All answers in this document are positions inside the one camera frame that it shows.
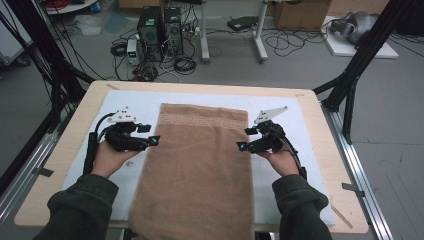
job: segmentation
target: concrete floor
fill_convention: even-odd
[[[90,13],[83,10],[78,14]],[[72,42],[99,75],[112,76],[111,42],[133,29],[137,22],[125,18],[129,15],[119,12],[113,5],[97,16],[102,19],[102,33],[95,37],[75,35]],[[69,21],[73,15],[63,17]],[[208,27],[229,30],[228,20],[211,20]],[[268,19],[266,24],[272,26],[272,21]],[[251,37],[244,38],[209,35],[210,53],[215,57],[205,65],[197,51],[194,56],[198,62],[196,71],[191,75],[178,75],[181,82],[313,89],[340,75],[351,60],[350,57],[332,56],[325,43],[307,43],[287,57],[277,56],[266,45],[269,60],[259,64]],[[424,45],[400,42],[424,54]],[[424,202],[419,200],[424,198],[421,188],[424,183],[423,58],[391,41],[388,43],[399,58],[374,59],[362,75],[356,92],[352,140],[394,239],[418,240],[424,238]],[[131,77],[131,69],[124,60],[119,75]],[[179,82],[171,74],[161,75],[156,81]],[[325,99],[327,94],[321,94],[319,99]],[[0,106],[2,174],[50,109],[47,92],[34,65],[15,65],[0,71]],[[18,207],[19,203],[0,229],[0,238],[27,239],[39,231],[39,228],[13,223]],[[118,239],[119,234],[118,230],[110,230],[107,239]],[[333,234],[333,237],[374,239],[374,234],[370,231],[363,235]]]

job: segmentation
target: brown towel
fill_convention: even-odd
[[[140,239],[253,239],[247,112],[162,104],[130,225]]]

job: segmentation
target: dark jacket sleeve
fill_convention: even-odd
[[[93,174],[81,176],[47,206],[50,220],[34,239],[105,239],[118,186]]]
[[[272,184],[281,212],[280,239],[332,239],[319,213],[328,198],[300,175],[288,175]]]

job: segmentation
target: desk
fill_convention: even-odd
[[[256,95],[296,98],[301,107],[311,144],[315,150],[330,204],[335,211],[336,225],[330,228],[337,233],[364,233],[367,221],[352,191],[343,190],[342,183],[351,183],[341,156],[327,125],[320,104],[311,90],[280,89],[216,85],[190,85],[166,83],[129,83],[96,81],[91,84],[80,106],[64,131],[45,168],[53,170],[51,177],[39,176],[15,217],[17,225],[43,226],[48,222],[48,199],[62,188],[65,175],[78,153],[104,97],[109,90],[152,92],[211,93]],[[127,221],[112,221],[111,228],[126,228]],[[256,231],[277,231],[268,225],[255,225]]]
[[[210,59],[209,59],[208,39],[206,37],[206,13],[205,13],[206,1],[207,0],[202,0],[202,6],[201,6],[202,7],[202,33],[200,38],[200,46],[202,49],[202,60],[204,63],[209,64]],[[262,27],[264,25],[267,7],[268,7],[268,0],[262,0],[261,9],[259,12],[258,27],[257,27],[257,30],[253,32],[253,40],[255,41],[256,47],[258,48],[260,63],[268,60],[268,55],[266,54],[265,47],[261,39]]]
[[[73,11],[77,11],[86,7],[89,7],[93,4],[98,4],[97,0],[86,0],[84,3],[82,4],[68,4],[65,8],[62,9],[51,9],[51,10],[47,10],[47,14],[49,15],[56,15],[56,14],[62,14],[62,13],[68,13],[68,12],[73,12]]]

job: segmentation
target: cardboard box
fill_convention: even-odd
[[[142,9],[145,6],[165,6],[165,0],[118,0],[119,8]]]
[[[344,17],[349,12],[364,11],[368,14],[381,14],[389,0],[333,0],[328,16]]]
[[[277,3],[275,27],[283,30],[319,31],[331,0],[304,0],[299,4]]]
[[[266,8],[265,16],[274,16],[275,5],[277,5],[274,1],[268,2],[268,7]]]

